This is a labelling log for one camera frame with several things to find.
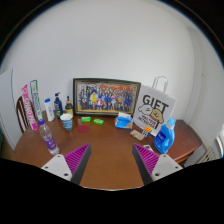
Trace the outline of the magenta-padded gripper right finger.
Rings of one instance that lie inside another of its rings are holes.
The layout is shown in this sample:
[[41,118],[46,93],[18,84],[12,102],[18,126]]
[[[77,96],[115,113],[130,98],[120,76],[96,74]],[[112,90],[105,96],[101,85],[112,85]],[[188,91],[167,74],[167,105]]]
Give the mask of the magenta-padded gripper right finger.
[[182,167],[167,154],[158,155],[138,144],[133,145],[132,154],[145,185],[182,169]]

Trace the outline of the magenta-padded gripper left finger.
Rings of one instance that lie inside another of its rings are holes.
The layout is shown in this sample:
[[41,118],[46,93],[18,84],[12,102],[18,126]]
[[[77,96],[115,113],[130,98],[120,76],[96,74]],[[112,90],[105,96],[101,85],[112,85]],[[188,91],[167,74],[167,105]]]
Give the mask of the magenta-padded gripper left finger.
[[42,169],[79,185],[90,155],[91,145],[85,144],[66,155],[55,155]]

